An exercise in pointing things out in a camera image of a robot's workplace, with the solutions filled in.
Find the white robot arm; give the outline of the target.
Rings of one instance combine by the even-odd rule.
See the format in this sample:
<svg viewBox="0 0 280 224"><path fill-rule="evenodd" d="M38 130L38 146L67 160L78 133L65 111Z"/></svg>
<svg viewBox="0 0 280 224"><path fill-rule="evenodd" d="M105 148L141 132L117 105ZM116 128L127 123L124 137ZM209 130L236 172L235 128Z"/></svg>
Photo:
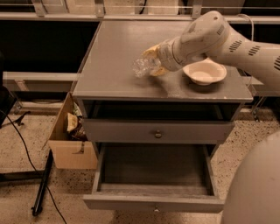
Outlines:
<svg viewBox="0 0 280 224"><path fill-rule="evenodd" d="M209 58L237 67L272 91L280 90L280 45L251 41L218 12L192 21L184 32L143 53L140 71L161 75ZM280 131L242 160L229 187L220 224L280 224Z"/></svg>

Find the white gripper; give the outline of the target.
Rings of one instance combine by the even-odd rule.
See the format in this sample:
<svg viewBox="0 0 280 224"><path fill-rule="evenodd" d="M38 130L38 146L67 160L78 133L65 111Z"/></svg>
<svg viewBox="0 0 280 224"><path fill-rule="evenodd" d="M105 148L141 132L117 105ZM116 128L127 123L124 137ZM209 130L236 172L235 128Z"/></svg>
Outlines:
<svg viewBox="0 0 280 224"><path fill-rule="evenodd" d="M161 66L153 67L150 70L151 76L161 76L169 71L178 71L182 66L175 60L173 46L178 38L171 38L161 42L159 45L154 45L142 53L143 57L158 57Z"/></svg>

